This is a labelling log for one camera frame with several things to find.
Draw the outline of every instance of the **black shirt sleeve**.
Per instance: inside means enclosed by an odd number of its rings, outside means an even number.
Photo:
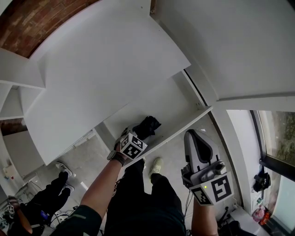
[[[95,210],[82,205],[69,218],[60,223],[51,236],[97,236],[101,222],[101,216]]]

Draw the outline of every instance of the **person's leg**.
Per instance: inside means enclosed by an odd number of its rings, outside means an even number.
[[[70,187],[68,187],[68,186],[69,185],[67,185],[67,187],[64,188],[64,190],[61,192],[61,194],[57,198],[52,199],[50,204],[47,206],[46,212],[50,216],[53,216],[54,213],[56,213],[58,210],[60,210],[65,205],[71,192],[74,190],[74,188],[72,186],[70,186]]]
[[[169,183],[169,180],[160,175],[163,159],[158,157],[153,162],[149,177],[153,184],[152,198],[161,206],[176,207],[182,213],[182,206],[179,197]]]
[[[176,207],[182,212],[181,201],[169,183],[169,180],[160,174],[152,174],[151,182],[153,184],[152,197],[161,204],[170,207]]]
[[[61,170],[59,177],[47,185],[43,191],[38,192],[30,202],[42,205],[43,203],[48,203],[48,200],[60,194],[68,177],[72,175],[72,172],[60,162],[57,162],[56,166]]]
[[[142,176],[144,164],[145,160],[142,159],[126,168],[124,176],[116,182],[114,195],[107,209],[106,229],[130,212],[128,202],[135,203],[144,195]]]
[[[47,204],[52,198],[56,198],[61,190],[63,189],[65,182],[68,179],[67,172],[59,173],[59,177],[51,182],[51,184],[47,185],[43,191],[38,192],[30,203],[34,204]]]

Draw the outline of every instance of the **black pants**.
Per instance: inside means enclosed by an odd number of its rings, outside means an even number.
[[[57,179],[47,185],[45,190],[37,193],[27,204],[27,210],[29,211],[32,209],[32,211],[34,211],[35,209],[40,208],[45,213],[48,213],[51,218],[54,213],[64,206],[70,196],[71,191],[68,188],[65,188],[61,192],[67,179],[67,172],[59,173],[59,177]]]
[[[144,160],[137,161],[126,168],[124,176],[117,181],[107,210],[106,229],[112,222],[148,206],[175,207],[182,213],[181,201],[165,176],[152,174],[152,194],[144,192],[143,168]]]

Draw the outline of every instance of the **forearm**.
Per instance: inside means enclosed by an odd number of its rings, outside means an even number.
[[[6,236],[6,234],[2,230],[0,230],[0,236]]]
[[[94,209],[103,218],[121,168],[122,164],[119,161],[110,160],[83,196],[81,205]]]
[[[193,236],[218,235],[214,206],[200,206],[197,200],[194,199],[192,235]]]
[[[18,209],[17,210],[17,214],[18,214],[18,217],[19,217],[19,221],[21,223],[21,225],[30,233],[32,234],[33,233],[33,229],[28,221],[28,219],[25,217],[24,213],[22,212],[21,209]]]

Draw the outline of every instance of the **window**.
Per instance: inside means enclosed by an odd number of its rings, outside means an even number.
[[[264,192],[272,213],[267,226],[278,235],[295,236],[295,112],[251,111],[260,142],[260,164],[271,176]]]
[[[295,166],[295,112],[259,111],[266,153]]]

